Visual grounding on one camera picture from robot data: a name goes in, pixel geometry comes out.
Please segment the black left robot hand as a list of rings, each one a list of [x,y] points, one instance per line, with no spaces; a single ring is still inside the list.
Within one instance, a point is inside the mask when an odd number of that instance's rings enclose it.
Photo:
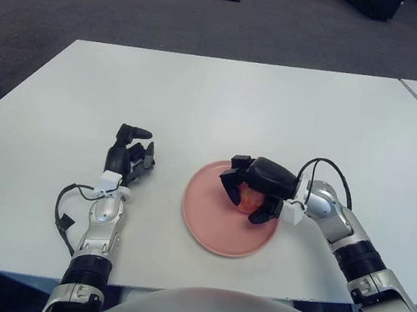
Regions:
[[[106,154],[104,171],[121,175],[120,184],[129,186],[133,181],[150,172],[155,166],[155,144],[151,141],[147,147],[134,140],[151,140],[153,134],[140,127],[122,124],[116,134],[113,146]]]

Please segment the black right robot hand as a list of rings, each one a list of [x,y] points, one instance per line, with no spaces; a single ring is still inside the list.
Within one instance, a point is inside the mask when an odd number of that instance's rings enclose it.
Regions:
[[[262,196],[248,212],[248,220],[258,225],[280,217],[284,201],[293,199],[298,184],[297,176],[274,161],[243,154],[231,159],[231,167],[220,174],[220,180],[235,206],[245,201],[242,185]]]

